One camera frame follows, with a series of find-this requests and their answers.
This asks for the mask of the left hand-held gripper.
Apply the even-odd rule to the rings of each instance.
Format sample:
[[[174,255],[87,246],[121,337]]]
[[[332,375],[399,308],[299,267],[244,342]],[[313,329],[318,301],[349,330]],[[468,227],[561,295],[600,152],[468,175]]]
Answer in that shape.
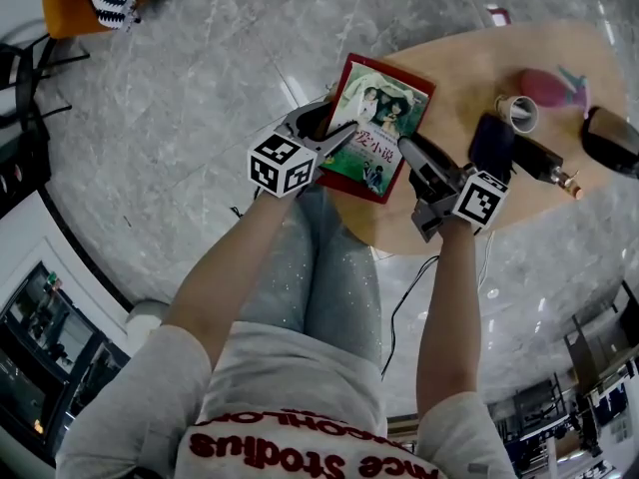
[[[249,181],[283,198],[316,180],[321,164],[358,130],[357,122],[349,122],[325,136],[331,108],[331,101],[298,107],[264,138],[254,141],[247,152]]]

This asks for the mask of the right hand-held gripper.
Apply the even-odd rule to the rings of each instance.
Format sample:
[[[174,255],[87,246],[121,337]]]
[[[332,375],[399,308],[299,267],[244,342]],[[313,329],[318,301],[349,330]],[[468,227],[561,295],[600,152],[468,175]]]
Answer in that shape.
[[[460,167],[420,134],[401,137],[397,145],[411,168],[409,182],[417,196],[411,219],[425,242],[453,216],[478,230],[491,226],[507,197],[507,185],[474,165]]]

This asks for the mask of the orange sofa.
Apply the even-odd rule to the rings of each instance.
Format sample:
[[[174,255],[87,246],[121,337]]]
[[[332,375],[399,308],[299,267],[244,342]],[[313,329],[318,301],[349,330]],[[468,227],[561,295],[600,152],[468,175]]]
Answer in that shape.
[[[139,19],[139,11],[148,0],[139,0],[136,17],[127,30]],[[49,35],[55,39],[69,39],[82,35],[102,33],[114,29],[101,25],[91,0],[42,0],[44,18]]]

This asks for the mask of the person's right forearm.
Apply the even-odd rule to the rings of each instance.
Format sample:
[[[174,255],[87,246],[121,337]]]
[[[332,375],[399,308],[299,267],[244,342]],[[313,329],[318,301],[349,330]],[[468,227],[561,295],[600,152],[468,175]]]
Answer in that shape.
[[[442,246],[416,368],[419,417],[458,393],[474,391],[481,350],[475,240],[454,217],[439,230]]]

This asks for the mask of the round wooden side table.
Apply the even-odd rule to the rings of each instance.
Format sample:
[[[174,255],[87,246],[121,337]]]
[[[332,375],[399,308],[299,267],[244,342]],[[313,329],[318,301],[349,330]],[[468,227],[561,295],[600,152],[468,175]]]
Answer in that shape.
[[[436,85],[419,132],[458,165],[482,114],[494,110],[499,95],[518,95],[518,73],[526,68],[556,72],[563,67],[585,76],[594,106],[624,120],[627,86],[605,35],[588,22],[557,20],[491,27],[427,42],[382,59]],[[564,159],[569,174],[587,194],[608,185],[612,171],[592,160],[581,146],[583,114],[574,107],[541,110],[532,139]],[[513,175],[510,190],[491,230],[498,230],[574,201],[559,188]],[[329,190],[343,223],[361,241],[391,254],[437,251],[440,238],[423,241],[410,215],[416,197],[404,163],[385,205]]]

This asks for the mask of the dark purple pouch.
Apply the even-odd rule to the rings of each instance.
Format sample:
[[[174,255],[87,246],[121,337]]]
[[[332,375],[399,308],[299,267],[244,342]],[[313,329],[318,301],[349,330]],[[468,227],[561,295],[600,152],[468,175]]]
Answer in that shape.
[[[508,184],[512,171],[514,136],[510,126],[494,115],[484,113],[469,146],[470,161],[480,171],[486,171]]]

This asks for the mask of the white cup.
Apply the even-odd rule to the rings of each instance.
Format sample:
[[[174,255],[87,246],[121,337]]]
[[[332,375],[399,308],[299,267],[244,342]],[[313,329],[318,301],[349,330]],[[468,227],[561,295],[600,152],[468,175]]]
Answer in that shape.
[[[538,108],[526,96],[500,95],[495,99],[495,111],[512,129],[522,135],[530,134],[538,123]]]

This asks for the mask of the small black box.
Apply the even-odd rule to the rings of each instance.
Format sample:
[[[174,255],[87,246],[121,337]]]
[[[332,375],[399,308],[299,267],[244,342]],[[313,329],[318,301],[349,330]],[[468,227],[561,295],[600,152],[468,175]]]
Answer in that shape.
[[[560,156],[527,137],[514,137],[512,160],[540,182],[560,185],[570,179],[563,170],[564,160]]]

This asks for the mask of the pink plush toy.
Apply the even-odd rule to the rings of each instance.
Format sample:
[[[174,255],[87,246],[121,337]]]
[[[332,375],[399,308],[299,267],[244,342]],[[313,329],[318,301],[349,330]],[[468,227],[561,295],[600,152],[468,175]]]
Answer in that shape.
[[[538,107],[575,107],[584,118],[589,116],[591,97],[587,77],[573,75],[561,65],[557,65],[553,72],[532,68],[522,70],[519,88],[521,94],[533,100]]]

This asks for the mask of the person's jeans legs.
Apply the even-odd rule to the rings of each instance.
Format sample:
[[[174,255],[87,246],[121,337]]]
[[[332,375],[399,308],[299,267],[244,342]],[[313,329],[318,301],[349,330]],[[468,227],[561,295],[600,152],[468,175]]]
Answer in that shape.
[[[239,320],[305,334],[381,366],[370,247],[345,227],[325,188],[294,201]]]

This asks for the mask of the metal shelf rack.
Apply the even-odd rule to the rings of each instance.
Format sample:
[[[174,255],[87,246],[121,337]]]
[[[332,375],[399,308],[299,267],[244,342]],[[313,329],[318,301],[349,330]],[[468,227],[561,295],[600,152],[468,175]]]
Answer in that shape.
[[[639,373],[639,298],[622,281],[610,308],[585,328],[576,316],[575,330],[563,337],[571,359],[574,385],[564,391],[556,374],[518,390],[501,408],[489,411],[519,477],[537,477],[551,468],[548,442],[560,449],[564,439],[596,460],[603,457],[600,430],[626,410],[623,380]]]

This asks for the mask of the black wicker chair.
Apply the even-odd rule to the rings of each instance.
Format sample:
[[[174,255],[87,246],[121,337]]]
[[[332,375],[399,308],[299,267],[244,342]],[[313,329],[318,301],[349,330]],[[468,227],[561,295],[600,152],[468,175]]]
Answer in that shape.
[[[15,108],[0,113],[0,129],[19,123],[23,129],[35,119],[35,94],[39,83],[51,77],[53,68],[87,60],[90,53],[81,47],[81,55],[51,61],[57,39],[45,34],[24,47],[0,43],[0,92],[14,90]]]

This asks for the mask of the black display cabinet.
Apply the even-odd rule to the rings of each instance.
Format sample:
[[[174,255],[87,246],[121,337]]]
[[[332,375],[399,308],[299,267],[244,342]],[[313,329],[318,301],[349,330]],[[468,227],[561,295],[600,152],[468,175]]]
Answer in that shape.
[[[51,179],[49,133],[42,121],[0,147],[0,219]]]

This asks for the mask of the grey printed sweatshirt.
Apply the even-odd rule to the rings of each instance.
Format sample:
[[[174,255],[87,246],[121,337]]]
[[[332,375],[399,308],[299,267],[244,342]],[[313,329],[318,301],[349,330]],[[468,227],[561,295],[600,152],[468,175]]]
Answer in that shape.
[[[436,405],[409,451],[379,388],[371,362],[291,330],[238,322],[212,364],[163,326],[75,418],[56,479],[516,479],[479,395]]]

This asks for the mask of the dark framed window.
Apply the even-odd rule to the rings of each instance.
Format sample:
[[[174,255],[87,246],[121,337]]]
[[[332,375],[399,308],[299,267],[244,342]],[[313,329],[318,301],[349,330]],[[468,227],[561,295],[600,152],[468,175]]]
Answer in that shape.
[[[0,310],[0,426],[52,465],[75,418],[128,361],[37,263]]]

